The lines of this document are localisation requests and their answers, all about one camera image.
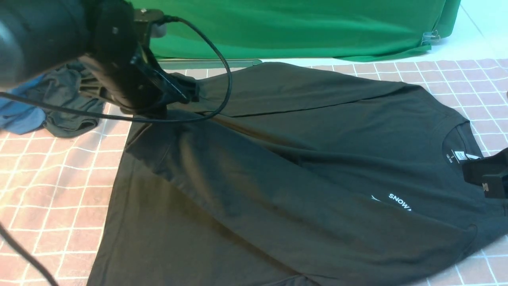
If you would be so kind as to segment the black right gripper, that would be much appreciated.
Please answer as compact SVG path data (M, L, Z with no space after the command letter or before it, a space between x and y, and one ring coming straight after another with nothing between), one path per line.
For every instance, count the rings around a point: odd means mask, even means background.
M483 189L484 197L508 197L508 149L489 157L468 160L462 164L464 180Z

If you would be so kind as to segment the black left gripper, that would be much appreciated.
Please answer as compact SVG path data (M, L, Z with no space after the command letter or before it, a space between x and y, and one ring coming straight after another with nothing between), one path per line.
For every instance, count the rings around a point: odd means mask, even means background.
M151 30L163 18L125 0L86 0L90 43L81 62L107 89L106 100L127 114L157 116L173 103L200 101L198 80L165 73L149 49Z

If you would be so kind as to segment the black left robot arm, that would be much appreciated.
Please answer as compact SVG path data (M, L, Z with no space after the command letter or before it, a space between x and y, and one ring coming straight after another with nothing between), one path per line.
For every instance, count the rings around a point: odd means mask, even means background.
M1 88L79 60L103 87L96 98L130 114L197 102L196 81L167 74L149 49L163 18L125 0L2 0Z

